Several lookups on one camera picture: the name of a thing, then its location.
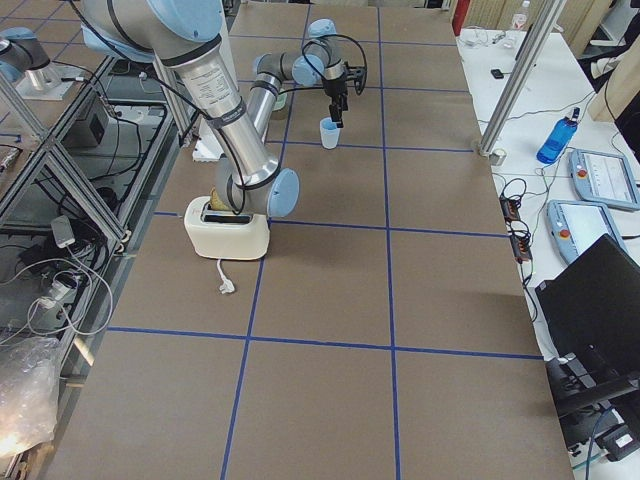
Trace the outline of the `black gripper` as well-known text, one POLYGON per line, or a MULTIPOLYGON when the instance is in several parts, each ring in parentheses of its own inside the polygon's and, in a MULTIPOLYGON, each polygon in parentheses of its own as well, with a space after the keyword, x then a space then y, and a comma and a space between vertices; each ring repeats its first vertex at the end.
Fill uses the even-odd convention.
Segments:
POLYGON ((347 73, 342 73, 336 78, 324 77, 322 79, 324 92, 331 98, 331 103, 329 105, 331 121, 338 128, 344 127, 343 114, 349 110, 347 80, 347 73))

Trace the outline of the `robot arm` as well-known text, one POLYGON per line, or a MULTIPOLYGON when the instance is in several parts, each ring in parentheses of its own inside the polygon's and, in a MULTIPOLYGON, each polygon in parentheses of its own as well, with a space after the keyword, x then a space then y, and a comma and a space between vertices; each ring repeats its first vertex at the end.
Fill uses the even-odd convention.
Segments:
POLYGON ((263 136, 282 83, 322 83, 334 122, 347 110, 347 71, 332 20, 308 28, 300 52, 266 54, 243 99, 221 55, 225 25, 219 1, 85 1, 79 16, 86 44, 115 57, 159 61, 177 73, 220 143, 215 190, 235 214, 285 217, 298 200, 297 174, 271 154, 263 136))

